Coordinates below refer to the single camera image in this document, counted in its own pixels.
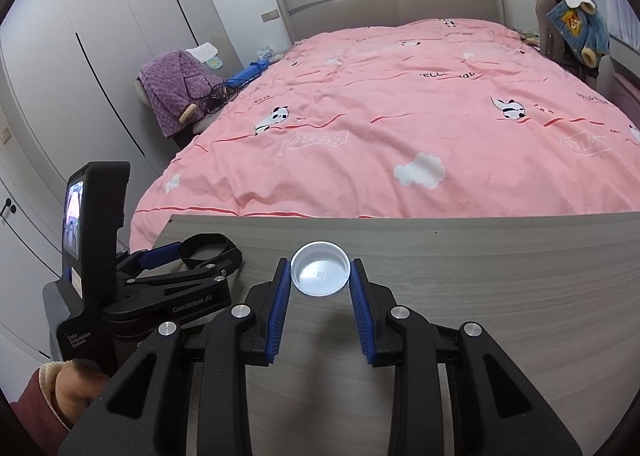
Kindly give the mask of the person's left hand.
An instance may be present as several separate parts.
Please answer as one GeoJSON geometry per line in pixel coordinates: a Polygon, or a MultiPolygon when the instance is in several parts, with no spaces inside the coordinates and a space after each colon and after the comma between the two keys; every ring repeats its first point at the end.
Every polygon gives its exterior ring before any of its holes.
{"type": "Polygon", "coordinates": [[[65,362],[55,377],[55,410],[65,424],[75,426],[90,403],[102,393],[109,382],[110,377],[91,366],[65,362]]]}

